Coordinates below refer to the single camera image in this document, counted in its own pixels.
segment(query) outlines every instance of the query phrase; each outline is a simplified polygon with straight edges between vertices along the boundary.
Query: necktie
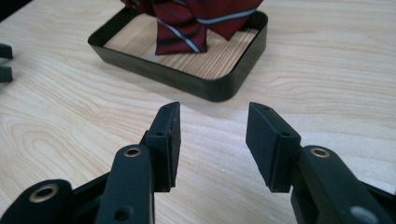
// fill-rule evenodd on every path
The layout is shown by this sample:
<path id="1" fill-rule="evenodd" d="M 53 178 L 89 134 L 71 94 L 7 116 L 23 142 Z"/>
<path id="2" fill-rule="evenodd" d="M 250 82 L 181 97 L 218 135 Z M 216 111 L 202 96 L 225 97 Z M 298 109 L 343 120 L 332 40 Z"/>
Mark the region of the necktie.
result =
<path id="1" fill-rule="evenodd" d="M 230 40 L 262 0 L 121 0 L 157 17 L 157 55 L 207 52 L 207 29 Z"/>

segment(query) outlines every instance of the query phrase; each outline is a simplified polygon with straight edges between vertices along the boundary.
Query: red necktie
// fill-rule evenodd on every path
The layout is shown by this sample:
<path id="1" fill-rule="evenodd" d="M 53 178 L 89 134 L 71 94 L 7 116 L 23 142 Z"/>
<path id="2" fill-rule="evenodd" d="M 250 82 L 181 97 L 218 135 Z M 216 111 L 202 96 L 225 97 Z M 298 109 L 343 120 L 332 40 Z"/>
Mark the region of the red necktie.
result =
<path id="1" fill-rule="evenodd" d="M 207 52 L 206 28 L 230 40 L 262 0 L 121 0 L 157 17 L 157 55 Z"/>

